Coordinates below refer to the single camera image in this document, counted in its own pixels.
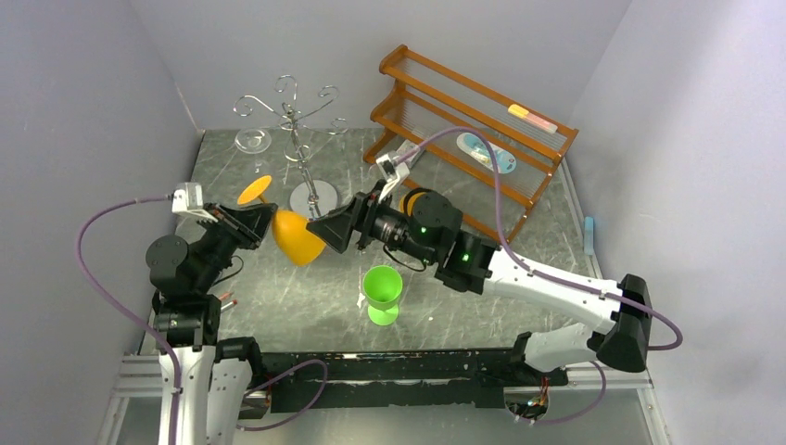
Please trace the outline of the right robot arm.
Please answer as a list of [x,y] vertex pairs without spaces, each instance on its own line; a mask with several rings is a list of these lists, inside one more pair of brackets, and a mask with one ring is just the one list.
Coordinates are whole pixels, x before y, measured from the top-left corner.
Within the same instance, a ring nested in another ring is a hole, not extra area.
[[628,373],[645,370],[652,305],[643,278],[627,274],[616,282],[512,258],[499,243],[464,231],[462,213],[439,193],[415,189],[404,202],[402,210],[393,209],[375,187],[308,222],[307,229],[339,253],[358,233],[359,248],[377,240],[389,251],[435,266],[435,278],[455,291],[521,299],[572,318],[566,328],[518,337],[509,370],[520,384],[577,362],[598,361]]

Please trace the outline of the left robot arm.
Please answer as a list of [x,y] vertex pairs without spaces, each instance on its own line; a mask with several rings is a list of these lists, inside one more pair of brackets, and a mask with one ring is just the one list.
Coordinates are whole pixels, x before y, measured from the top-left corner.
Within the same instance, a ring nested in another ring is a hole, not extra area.
[[200,239],[189,243],[165,235],[146,252],[158,297],[153,328],[172,350],[158,360],[164,389],[161,444],[230,443],[244,395],[266,374],[254,337],[219,338],[222,302],[211,289],[237,250],[260,247],[278,207],[227,209],[209,203],[206,208]]

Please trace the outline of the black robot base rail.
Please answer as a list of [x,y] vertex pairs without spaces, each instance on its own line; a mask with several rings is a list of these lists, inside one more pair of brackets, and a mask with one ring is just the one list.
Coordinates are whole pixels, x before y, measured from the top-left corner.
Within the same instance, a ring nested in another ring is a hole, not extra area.
[[507,388],[563,387],[561,368],[538,371],[520,346],[457,350],[286,351],[255,354],[242,420],[312,409],[501,408]]

